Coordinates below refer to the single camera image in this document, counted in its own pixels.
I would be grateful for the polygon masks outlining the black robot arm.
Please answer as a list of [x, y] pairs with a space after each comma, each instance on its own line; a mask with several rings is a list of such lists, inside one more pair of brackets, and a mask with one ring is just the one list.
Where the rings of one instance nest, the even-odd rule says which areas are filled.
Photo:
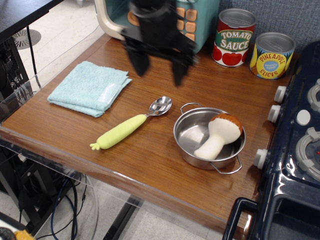
[[139, 26], [121, 31], [124, 48], [136, 73], [143, 76], [150, 66], [149, 56], [171, 61], [175, 85], [179, 86], [196, 62], [196, 43], [180, 33], [175, 0], [132, 0], [129, 9]]

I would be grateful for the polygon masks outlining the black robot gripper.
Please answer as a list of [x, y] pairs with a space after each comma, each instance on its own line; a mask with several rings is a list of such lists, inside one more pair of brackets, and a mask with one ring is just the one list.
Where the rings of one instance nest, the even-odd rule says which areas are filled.
[[194, 41], [178, 31], [180, 17], [175, 7], [131, 7], [139, 26], [121, 31], [124, 47], [136, 73], [142, 77], [150, 66], [149, 56], [172, 62], [176, 86], [195, 62]]

